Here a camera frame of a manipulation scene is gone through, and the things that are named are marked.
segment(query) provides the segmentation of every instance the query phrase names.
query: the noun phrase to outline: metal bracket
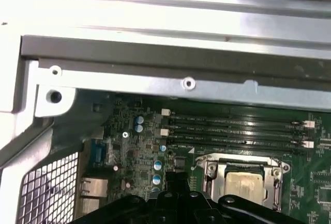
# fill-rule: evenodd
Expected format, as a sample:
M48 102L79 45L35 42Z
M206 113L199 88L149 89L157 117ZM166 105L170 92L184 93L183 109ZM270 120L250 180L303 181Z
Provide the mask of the metal bracket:
M70 110L76 89L41 85L38 89L36 117L59 116Z
M0 184L0 216L7 224L15 224L20 203L22 178L35 165L47 157L51 149L52 129L38 137L2 172Z

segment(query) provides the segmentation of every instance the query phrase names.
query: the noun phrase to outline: screw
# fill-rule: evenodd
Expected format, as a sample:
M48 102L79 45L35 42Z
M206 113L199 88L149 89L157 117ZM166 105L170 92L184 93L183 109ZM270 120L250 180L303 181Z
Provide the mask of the screw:
M129 137L129 133L128 132L123 132L122 133L122 137L123 138L128 138Z
M209 165L208 170L215 171L215 165L213 163L211 165Z
M191 197L197 197L198 195L199 195L199 194L198 194L197 192L191 192L191 193L190 193L190 196L191 196Z
M233 199L232 197L227 197L227 198L225 198L225 201L226 201L227 203L234 203L234 199Z
M274 174L275 174L276 176L279 176L279 175L280 175L280 171L279 171L279 170L274 170Z

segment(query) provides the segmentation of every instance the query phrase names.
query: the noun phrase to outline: mounting hole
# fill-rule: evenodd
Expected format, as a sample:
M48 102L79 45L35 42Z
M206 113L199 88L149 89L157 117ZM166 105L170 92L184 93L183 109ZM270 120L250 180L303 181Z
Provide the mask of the mounting hole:
M62 74L62 70L61 70L60 66L53 65L53 66L51 66L50 70L52 72L52 75L54 75L54 76L61 76L61 74Z
M182 87L187 91L193 90L195 88L195 80L191 77L184 78L182 80Z
M59 91L49 91L46 100L50 103L59 103L62 100L62 94Z

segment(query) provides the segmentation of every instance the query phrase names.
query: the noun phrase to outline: electrolytic capacitor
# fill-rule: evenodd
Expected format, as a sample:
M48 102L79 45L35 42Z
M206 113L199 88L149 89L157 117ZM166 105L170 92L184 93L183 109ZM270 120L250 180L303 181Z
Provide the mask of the electrolytic capacitor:
M159 161L159 160L155 161L153 167L154 167L154 170L156 170L156 171L161 170L162 169L162 163L161 163L161 161Z
M142 132L142 131L144 130L144 128L143 128L142 125L136 125L136 126L134 127L134 129L135 129L136 132Z
M144 117L142 117L142 116L138 116L138 117L136 118L136 123L137 123L137 124L143 124L143 123L144 123Z
M161 183L161 176L160 175L154 175L153 176L153 184L159 185Z

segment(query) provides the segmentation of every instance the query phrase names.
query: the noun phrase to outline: integrated circuit chip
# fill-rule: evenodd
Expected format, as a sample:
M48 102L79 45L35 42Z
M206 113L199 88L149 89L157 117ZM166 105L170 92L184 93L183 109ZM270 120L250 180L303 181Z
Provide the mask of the integrated circuit chip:
M225 179L225 195L236 195L262 205L265 199L262 175L248 172L229 172Z
M331 188L319 188L319 203L331 203Z

